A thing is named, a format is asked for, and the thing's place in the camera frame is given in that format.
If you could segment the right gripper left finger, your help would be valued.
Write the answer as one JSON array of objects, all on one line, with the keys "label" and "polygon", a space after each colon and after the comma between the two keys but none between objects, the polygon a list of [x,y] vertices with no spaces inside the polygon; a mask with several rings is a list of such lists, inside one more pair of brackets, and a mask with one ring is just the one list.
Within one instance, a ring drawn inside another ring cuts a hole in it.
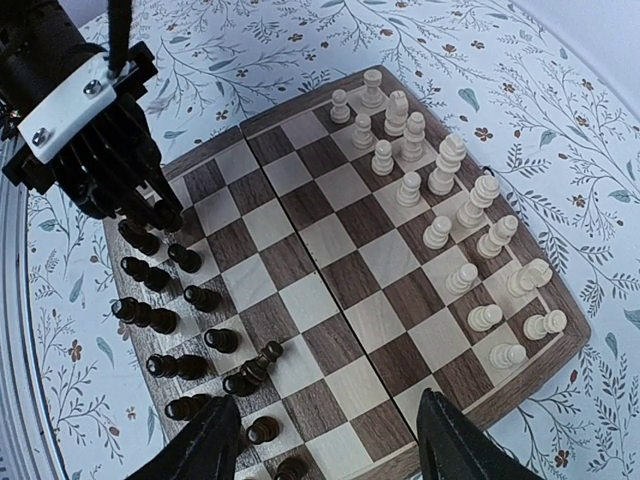
[{"label": "right gripper left finger", "polygon": [[233,479],[240,427],[235,399],[230,395],[215,397],[128,479]]}]

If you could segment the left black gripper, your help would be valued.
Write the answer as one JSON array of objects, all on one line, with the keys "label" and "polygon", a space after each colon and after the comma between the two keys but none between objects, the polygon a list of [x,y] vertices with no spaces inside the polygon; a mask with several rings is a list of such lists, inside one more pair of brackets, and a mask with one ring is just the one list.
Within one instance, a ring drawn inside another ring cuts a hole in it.
[{"label": "left black gripper", "polygon": [[[89,217],[123,214],[144,229],[175,233],[183,225],[183,206],[160,158],[141,107],[124,94],[84,126],[52,165],[59,187]],[[142,196],[147,191],[159,196],[152,206]]]}]

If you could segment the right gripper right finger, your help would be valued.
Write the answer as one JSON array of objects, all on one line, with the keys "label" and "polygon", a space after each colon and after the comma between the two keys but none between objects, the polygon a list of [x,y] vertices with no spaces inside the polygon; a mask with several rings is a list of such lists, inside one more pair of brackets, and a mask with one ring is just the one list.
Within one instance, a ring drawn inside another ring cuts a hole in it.
[{"label": "right gripper right finger", "polygon": [[527,480],[538,476],[501,451],[442,393],[422,393],[417,414],[425,479]]}]

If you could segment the dark chess piece front corner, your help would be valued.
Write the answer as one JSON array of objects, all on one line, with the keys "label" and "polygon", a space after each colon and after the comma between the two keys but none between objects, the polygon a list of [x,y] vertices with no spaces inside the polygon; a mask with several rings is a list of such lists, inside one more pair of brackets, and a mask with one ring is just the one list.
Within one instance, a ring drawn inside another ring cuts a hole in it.
[{"label": "dark chess piece front corner", "polygon": [[160,240],[155,235],[136,228],[128,220],[119,221],[117,228],[123,239],[144,255],[152,256],[159,252]]}]

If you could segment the wooden chess board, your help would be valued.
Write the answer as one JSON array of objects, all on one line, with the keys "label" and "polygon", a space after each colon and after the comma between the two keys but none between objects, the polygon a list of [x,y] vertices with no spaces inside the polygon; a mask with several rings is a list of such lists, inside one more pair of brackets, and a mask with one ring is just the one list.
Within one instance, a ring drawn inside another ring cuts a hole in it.
[{"label": "wooden chess board", "polygon": [[[120,297],[175,312],[176,330],[130,328],[137,358],[199,355],[209,373],[187,381],[149,378],[158,411],[182,396],[223,391],[223,380],[269,341],[283,355],[251,395],[239,398],[244,426],[271,416],[279,436],[245,445],[239,479],[270,479],[299,457],[311,479],[403,479],[419,467],[416,417],[422,392],[440,391],[480,428],[488,428],[537,391],[587,343],[591,329],[551,261],[524,226],[501,253],[483,258],[478,240],[514,204],[496,198],[472,229],[455,224],[445,245],[427,248],[425,229],[454,218],[482,175],[465,158],[452,190],[431,193],[448,130],[425,115],[424,153],[406,162],[384,131],[383,107],[366,109],[363,72],[327,84],[212,139],[165,170],[183,205],[183,225],[161,234],[148,263],[170,283],[154,292],[114,271]],[[392,150],[389,174],[358,148],[354,121],[330,119],[342,89],[352,116],[367,114],[373,136]],[[197,252],[186,273],[166,248]],[[511,274],[535,258],[551,280],[522,297]],[[219,306],[196,310],[186,287],[217,291]],[[209,348],[210,328],[237,333],[235,352]]]}]

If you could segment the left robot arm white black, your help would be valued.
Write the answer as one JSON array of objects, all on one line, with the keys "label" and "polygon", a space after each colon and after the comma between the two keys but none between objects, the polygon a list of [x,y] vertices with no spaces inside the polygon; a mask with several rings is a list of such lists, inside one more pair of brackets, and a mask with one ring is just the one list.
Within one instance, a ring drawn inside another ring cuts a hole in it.
[{"label": "left robot arm white black", "polygon": [[58,186],[94,219],[124,215],[175,232],[183,207],[139,106],[156,75],[129,43],[132,4],[111,1],[108,44],[88,42],[57,1],[1,4],[1,137],[23,146],[2,167],[15,186]]}]

